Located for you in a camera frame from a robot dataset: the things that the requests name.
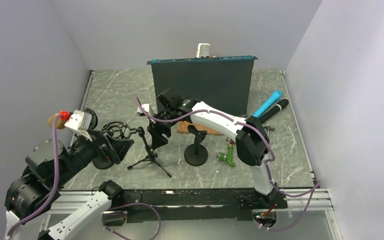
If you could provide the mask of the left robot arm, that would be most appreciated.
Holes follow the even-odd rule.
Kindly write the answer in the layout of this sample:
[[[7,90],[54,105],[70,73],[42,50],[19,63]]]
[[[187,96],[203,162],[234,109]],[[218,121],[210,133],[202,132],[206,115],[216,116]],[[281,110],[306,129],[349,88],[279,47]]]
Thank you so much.
[[[4,206],[8,217],[5,239],[19,239],[21,226],[45,213],[58,192],[89,164],[99,170],[118,165],[134,144],[133,139],[108,130],[88,130],[91,139],[78,134],[70,147],[55,137],[40,142],[25,159],[21,177],[9,187]]]

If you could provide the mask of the blue handheld microphone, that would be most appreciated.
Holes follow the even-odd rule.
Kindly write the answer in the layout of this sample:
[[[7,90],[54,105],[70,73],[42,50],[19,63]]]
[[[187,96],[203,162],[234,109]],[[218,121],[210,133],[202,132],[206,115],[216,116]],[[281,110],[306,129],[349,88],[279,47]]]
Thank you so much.
[[[275,90],[271,96],[253,113],[253,117],[259,118],[261,117],[275,102],[277,102],[283,92],[281,90]]]

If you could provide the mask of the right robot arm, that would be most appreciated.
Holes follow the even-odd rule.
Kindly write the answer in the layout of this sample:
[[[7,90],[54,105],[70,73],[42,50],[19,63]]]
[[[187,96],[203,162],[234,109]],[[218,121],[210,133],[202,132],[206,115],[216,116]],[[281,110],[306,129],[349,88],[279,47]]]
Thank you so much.
[[[182,98],[178,95],[169,99],[164,91],[156,100],[163,106],[163,110],[158,113],[153,113],[149,104],[136,100],[138,114],[149,119],[147,130],[151,135],[152,148],[167,145],[171,137],[171,127],[180,121],[216,130],[235,142],[237,156],[249,166],[254,181],[256,203],[262,208],[267,208],[275,201],[277,184],[268,165],[275,159],[274,152],[258,117],[233,116],[192,97]]]

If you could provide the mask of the black tripod shock mount stand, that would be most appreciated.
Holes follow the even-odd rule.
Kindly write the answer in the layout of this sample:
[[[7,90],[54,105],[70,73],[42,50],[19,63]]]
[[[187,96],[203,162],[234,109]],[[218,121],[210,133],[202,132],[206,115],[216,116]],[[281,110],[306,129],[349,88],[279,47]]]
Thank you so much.
[[[149,144],[148,141],[146,140],[145,137],[145,130],[142,126],[139,127],[130,127],[127,123],[123,121],[110,121],[109,123],[105,124],[102,127],[102,130],[107,131],[112,133],[113,137],[115,136],[116,139],[121,139],[121,140],[131,140],[131,135],[137,134],[141,139],[144,144],[144,149],[147,153],[147,155],[141,159],[135,162],[134,164],[129,165],[126,169],[127,170],[132,170],[135,166],[141,163],[149,162],[157,165],[160,167],[169,178],[172,178],[173,176],[165,170],[165,168],[158,163],[157,158],[158,154],[156,153],[156,149],[158,147],[161,147],[162,145],[159,144],[155,146],[153,143]]]

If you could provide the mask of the black round base mic stand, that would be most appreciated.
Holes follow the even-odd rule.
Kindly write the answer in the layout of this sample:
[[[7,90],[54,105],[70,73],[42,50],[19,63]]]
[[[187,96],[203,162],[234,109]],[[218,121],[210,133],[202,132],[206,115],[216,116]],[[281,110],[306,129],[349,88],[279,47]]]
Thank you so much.
[[[199,167],[206,163],[208,159],[208,151],[201,144],[206,138],[206,130],[198,130],[194,125],[188,125],[187,130],[189,133],[194,134],[194,143],[187,146],[184,151],[184,159],[187,164],[193,167]]]

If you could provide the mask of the gold handheld microphone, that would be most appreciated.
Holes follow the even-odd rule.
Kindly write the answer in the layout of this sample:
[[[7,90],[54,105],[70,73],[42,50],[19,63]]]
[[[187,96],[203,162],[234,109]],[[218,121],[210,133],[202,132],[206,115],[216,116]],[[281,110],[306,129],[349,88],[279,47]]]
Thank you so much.
[[[62,120],[61,114],[54,114],[48,119],[48,124],[50,127],[53,127],[55,129],[63,129],[65,128],[65,122]]]

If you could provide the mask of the black condenser microphone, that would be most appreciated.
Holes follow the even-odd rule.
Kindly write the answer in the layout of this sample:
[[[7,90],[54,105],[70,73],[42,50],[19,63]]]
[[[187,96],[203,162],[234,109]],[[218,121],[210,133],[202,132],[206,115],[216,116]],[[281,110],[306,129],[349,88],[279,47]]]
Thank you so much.
[[[271,109],[269,109],[266,113],[264,113],[259,120],[262,123],[265,123],[268,121],[270,118],[272,118],[274,115],[276,115],[278,112],[283,110],[289,105],[289,100],[284,98],[278,101]]]

